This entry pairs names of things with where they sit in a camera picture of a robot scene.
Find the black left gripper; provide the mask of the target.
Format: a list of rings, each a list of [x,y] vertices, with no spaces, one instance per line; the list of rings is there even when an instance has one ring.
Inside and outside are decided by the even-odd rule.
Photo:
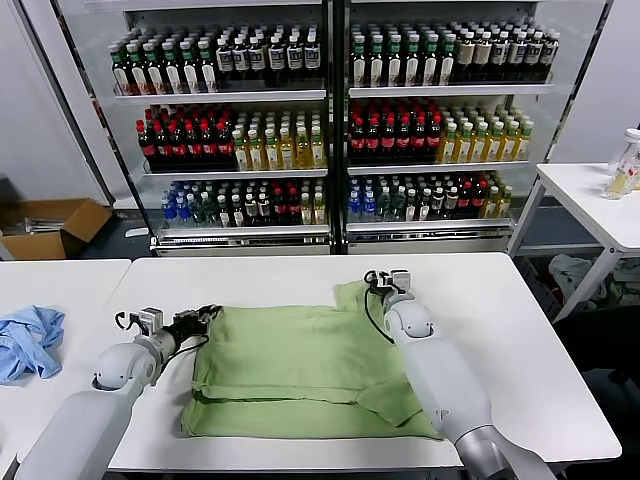
[[[173,317],[173,323],[166,327],[166,331],[175,341],[185,341],[194,336],[202,336],[204,324],[211,323],[220,310],[220,305],[211,304],[200,307],[198,311],[185,310],[176,313]]]

